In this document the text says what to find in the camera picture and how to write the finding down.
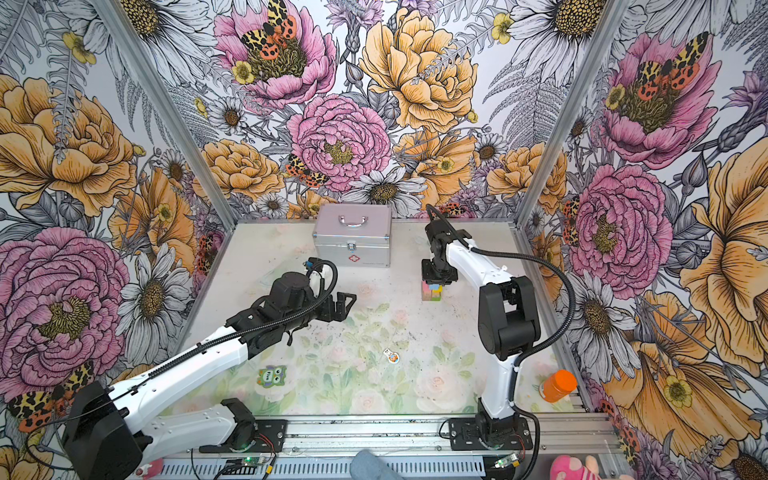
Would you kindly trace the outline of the small orange white toy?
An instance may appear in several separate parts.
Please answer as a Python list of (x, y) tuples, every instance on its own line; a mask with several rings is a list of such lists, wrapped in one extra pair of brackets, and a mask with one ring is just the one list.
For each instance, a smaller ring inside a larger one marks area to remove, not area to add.
[(383, 354), (385, 355), (387, 361), (390, 364), (398, 364), (400, 361), (400, 356), (397, 352), (392, 351), (391, 349), (385, 349), (383, 351)]

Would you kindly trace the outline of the owl sticker toy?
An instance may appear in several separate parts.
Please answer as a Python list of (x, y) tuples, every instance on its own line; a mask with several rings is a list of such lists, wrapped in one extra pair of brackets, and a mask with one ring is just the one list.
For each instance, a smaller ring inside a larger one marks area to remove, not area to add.
[(285, 365), (268, 365), (259, 370), (257, 384), (265, 389), (282, 387), (285, 385), (286, 371)]

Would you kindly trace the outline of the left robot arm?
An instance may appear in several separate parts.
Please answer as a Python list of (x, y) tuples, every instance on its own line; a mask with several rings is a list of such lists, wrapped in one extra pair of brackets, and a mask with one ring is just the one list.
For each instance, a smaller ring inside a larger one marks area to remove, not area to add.
[(88, 386), (73, 401), (62, 446), (81, 479), (126, 479), (137, 469), (199, 447), (247, 452), (274, 441), (245, 404), (230, 398), (187, 414), (164, 410), (213, 377), (263, 353), (313, 321), (344, 321), (357, 297), (336, 289), (338, 272), (314, 260), (287, 272), (270, 292), (213, 334), (164, 363), (111, 387)]

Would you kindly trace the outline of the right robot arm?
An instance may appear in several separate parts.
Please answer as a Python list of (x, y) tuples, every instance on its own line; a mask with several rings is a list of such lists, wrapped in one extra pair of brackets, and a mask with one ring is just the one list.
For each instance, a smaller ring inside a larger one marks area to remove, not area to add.
[(515, 277), (475, 251), (464, 230), (433, 219), (425, 227), (432, 257), (421, 262), (422, 296), (436, 300), (444, 286), (466, 279), (478, 292), (477, 324), (482, 346), (491, 355), (490, 372), (472, 420), (449, 421), (451, 448), (531, 450), (529, 424), (515, 410), (520, 367), (515, 361), (540, 339), (541, 327), (532, 282)]

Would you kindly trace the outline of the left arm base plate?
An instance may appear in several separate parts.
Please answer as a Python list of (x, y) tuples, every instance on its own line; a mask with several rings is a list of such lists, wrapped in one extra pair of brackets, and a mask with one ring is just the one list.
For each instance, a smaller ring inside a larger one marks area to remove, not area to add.
[(286, 420), (255, 420), (241, 422), (234, 432), (219, 445), (200, 446), (200, 453), (280, 453), (283, 449), (288, 422)]

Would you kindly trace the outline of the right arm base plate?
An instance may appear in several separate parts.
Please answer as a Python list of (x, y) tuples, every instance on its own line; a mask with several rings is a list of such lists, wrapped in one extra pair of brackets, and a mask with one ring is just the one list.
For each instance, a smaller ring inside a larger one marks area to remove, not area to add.
[(502, 420), (480, 414), (449, 418), (447, 434), (453, 451), (533, 449), (531, 429), (527, 420), (518, 414)]

